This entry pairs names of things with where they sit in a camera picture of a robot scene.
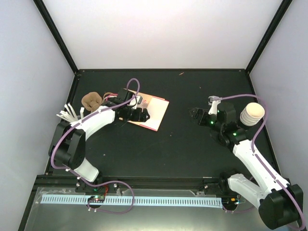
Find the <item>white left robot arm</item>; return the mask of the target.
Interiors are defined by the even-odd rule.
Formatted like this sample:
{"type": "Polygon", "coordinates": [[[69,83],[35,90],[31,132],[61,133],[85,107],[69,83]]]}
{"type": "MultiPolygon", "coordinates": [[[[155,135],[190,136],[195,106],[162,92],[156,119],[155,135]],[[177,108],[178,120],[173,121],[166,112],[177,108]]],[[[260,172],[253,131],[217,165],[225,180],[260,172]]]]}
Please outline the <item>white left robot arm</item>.
{"type": "Polygon", "coordinates": [[[54,169],[73,171],[87,181],[86,186],[92,192],[100,191],[103,188],[103,179],[98,177],[100,171],[86,159],[86,141],[117,118],[146,122],[150,119],[150,114],[146,108],[100,106],[83,119],[59,123],[50,146],[51,166],[54,169]]]}

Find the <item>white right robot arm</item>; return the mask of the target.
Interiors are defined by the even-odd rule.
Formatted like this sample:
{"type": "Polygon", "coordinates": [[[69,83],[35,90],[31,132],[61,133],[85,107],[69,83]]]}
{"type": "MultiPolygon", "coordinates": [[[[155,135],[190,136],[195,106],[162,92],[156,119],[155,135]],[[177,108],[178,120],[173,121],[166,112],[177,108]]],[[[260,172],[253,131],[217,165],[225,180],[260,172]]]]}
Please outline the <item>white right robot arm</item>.
{"type": "Polygon", "coordinates": [[[200,126],[209,127],[212,138],[228,148],[253,177],[249,180],[241,173],[222,173],[218,185],[220,191],[224,194],[233,191],[243,196],[272,230],[303,220],[302,189],[284,179],[247,136],[247,131],[265,115],[263,106],[249,103],[237,115],[232,103],[218,100],[209,105],[208,110],[192,108],[192,119],[200,126]]]}

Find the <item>cream cakes paper bag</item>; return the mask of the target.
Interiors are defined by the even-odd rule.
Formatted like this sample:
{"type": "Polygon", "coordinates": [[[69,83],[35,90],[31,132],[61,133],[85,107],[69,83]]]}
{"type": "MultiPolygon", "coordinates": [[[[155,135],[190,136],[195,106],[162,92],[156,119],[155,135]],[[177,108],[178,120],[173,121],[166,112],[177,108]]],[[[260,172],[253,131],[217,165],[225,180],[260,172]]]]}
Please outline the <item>cream cakes paper bag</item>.
{"type": "Polygon", "coordinates": [[[133,122],[132,124],[147,128],[153,131],[158,131],[159,126],[163,120],[166,113],[169,101],[166,99],[152,96],[145,93],[138,93],[137,100],[140,102],[133,107],[133,109],[142,108],[147,109],[150,118],[146,122],[133,122]]]}

